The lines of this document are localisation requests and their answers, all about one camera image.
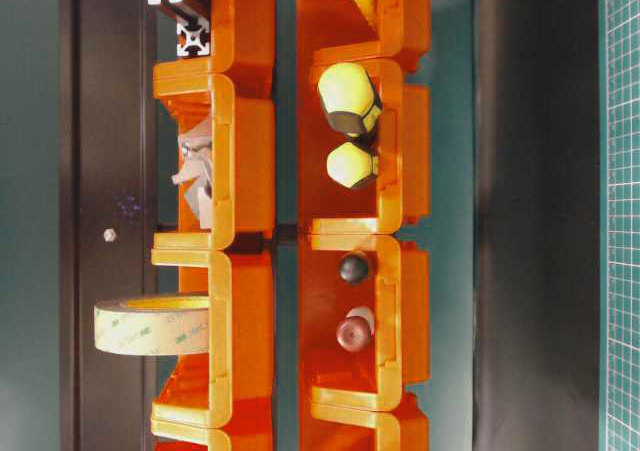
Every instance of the screw head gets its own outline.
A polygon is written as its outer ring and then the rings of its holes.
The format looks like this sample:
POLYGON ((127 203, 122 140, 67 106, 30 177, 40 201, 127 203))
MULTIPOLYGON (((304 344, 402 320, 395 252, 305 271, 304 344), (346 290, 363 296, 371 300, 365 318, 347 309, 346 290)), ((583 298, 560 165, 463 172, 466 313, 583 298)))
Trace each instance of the screw head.
POLYGON ((109 228, 104 230, 104 233, 102 233, 102 237, 107 243, 113 243, 118 237, 118 234, 116 233, 115 229, 109 228))

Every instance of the black ball knob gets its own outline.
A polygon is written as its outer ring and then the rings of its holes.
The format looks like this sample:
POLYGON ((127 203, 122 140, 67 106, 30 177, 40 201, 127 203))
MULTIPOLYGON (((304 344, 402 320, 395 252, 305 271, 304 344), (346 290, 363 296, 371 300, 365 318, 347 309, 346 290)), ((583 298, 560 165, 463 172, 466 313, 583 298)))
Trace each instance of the black ball knob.
POLYGON ((340 277, 349 284, 359 284, 367 277, 371 265, 364 253, 349 253, 340 261, 340 277))

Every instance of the bin lip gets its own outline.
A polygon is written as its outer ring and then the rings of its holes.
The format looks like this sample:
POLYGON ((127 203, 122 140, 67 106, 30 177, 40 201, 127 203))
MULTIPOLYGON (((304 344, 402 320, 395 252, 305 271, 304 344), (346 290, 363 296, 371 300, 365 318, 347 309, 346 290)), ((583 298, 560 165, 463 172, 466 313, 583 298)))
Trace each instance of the bin lip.
POLYGON ((153 233, 154 250, 209 250, 211 233, 206 231, 158 231, 153 233))
POLYGON ((400 434, 400 420, 389 412, 367 409, 345 408, 331 404, 310 403, 311 417, 321 421, 348 424, 361 428, 375 429, 400 434))
POLYGON ((212 251, 209 267, 209 323, 219 323, 223 333, 216 331, 216 326, 209 326, 209 413, 210 425, 214 428, 225 426, 233 417, 233 282, 231 258, 221 251, 212 251), (213 301, 224 302, 214 306, 213 301), (216 360, 219 350, 224 349, 226 362, 216 360), (219 362, 224 369, 215 369, 219 362), (219 407, 212 409, 214 402, 219 407))
POLYGON ((389 379, 389 383, 386 383, 386 380, 381 380, 378 383, 377 393, 346 391, 314 385, 311 387, 311 401, 318 404, 335 404, 348 409, 393 411, 402 402, 402 384, 396 385, 401 378, 396 373, 393 379, 389 379))
MULTIPOLYGON (((212 247, 215 249, 225 249, 233 243, 233 240, 236 236, 235 231, 235 170, 236 170, 236 156, 235 156, 235 100, 236 100, 236 89, 233 81, 228 76, 223 74, 215 74, 213 75, 212 81, 212 97, 211 97, 211 107, 212 113, 214 110, 217 110, 218 107, 226 101, 230 104, 231 109, 227 109, 226 113, 222 113, 226 116, 229 116, 230 122, 221 123, 218 122, 217 119, 212 119, 213 129, 211 132, 213 149, 212 154, 214 159, 220 153, 220 148, 223 148, 222 151, 227 151, 227 159, 229 161, 229 169, 226 170, 226 176, 222 176, 222 179, 225 180, 226 188, 228 188, 229 195, 226 197, 230 202, 228 206, 221 206, 221 201, 216 197, 216 189, 219 189, 219 183, 221 182, 221 176, 218 175, 217 167, 213 166, 213 180, 214 180, 214 191, 212 200, 213 206, 213 223, 211 230, 211 241, 212 247), (227 97, 224 101, 221 101, 218 97, 218 94, 222 91, 227 94, 227 97), (229 127, 229 142, 225 143, 224 138, 226 133, 219 132, 218 126, 227 125, 229 127)), ((216 112, 216 117, 220 116, 221 113, 216 112)))
POLYGON ((208 56, 163 61, 153 66, 154 82, 201 74, 214 74, 211 60, 208 56))
POLYGON ((171 421, 165 421, 158 419, 151 415, 151 432, 154 436, 165 437, 170 439, 178 439, 178 433, 183 432, 184 436, 179 439, 189 442, 191 444, 198 444, 201 446, 208 446, 212 449, 221 451, 232 451, 231 436, 224 429, 205 428, 202 426, 194 426, 191 424, 173 423, 171 421), (203 439, 194 441, 187 441, 189 435, 193 435, 193 431, 202 434, 203 439))
POLYGON ((386 234, 311 234, 301 239, 309 240, 314 251, 376 251, 382 246, 393 253, 394 259, 400 257, 401 246, 396 238, 386 234))

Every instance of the black panel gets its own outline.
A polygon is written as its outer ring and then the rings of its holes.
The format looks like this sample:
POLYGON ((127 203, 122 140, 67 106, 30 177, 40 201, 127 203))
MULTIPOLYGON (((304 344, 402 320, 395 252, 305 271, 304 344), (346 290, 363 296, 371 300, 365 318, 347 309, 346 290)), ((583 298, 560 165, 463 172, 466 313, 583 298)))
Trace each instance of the black panel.
POLYGON ((596 450, 598 0, 477 0, 474 448, 596 450))
POLYGON ((154 18, 145 0, 61 0, 61 18, 62 449, 153 449, 154 364, 97 351, 93 306, 155 292, 154 18))

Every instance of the round knob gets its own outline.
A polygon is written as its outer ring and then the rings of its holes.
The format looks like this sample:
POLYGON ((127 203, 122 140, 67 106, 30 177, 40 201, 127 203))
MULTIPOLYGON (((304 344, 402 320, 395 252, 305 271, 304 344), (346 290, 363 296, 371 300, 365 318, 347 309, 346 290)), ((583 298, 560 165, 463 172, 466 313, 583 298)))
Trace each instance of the round knob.
POLYGON ((366 319, 352 316, 338 324, 336 337, 343 349, 350 353, 357 353, 371 342, 371 327, 366 319))
POLYGON ((349 284, 360 284, 369 272, 369 259, 364 253, 349 253, 340 261, 340 276, 349 284))

